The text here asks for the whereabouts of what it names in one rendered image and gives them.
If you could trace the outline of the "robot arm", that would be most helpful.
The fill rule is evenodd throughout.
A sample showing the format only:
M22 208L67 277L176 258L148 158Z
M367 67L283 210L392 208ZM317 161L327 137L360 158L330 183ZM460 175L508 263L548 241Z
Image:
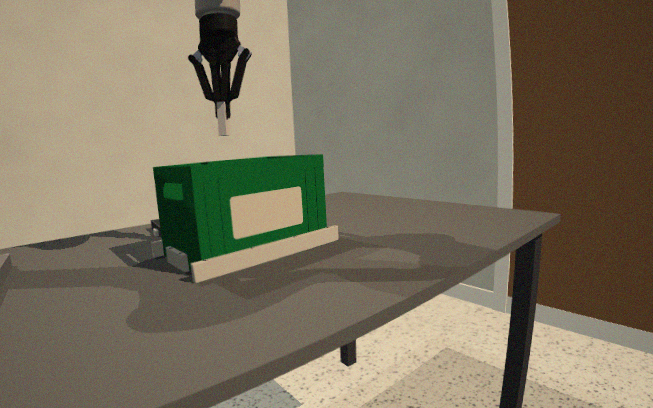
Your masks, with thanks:
M225 13L240 16L240 0L195 0L195 15L201 17L212 13Z

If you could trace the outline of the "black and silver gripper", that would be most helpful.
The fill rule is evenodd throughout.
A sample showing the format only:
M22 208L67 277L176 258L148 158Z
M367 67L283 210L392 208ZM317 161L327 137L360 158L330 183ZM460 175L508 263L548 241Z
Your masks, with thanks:
M215 103L219 136L229 136L230 102L239 97L246 64L252 53L239 43L237 19L233 15L204 15L199 20L199 31L198 50L188 59L194 65L205 98ZM231 61L237 52L239 58L230 90ZM209 62L213 92L201 63L202 55Z

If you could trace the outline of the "green crate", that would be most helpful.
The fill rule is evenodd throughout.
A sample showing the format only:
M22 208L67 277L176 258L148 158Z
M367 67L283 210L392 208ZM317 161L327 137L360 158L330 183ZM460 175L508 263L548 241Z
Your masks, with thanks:
M292 156L173 165L158 208L165 254L168 246L187 254L191 271L194 262L326 228L323 154Z

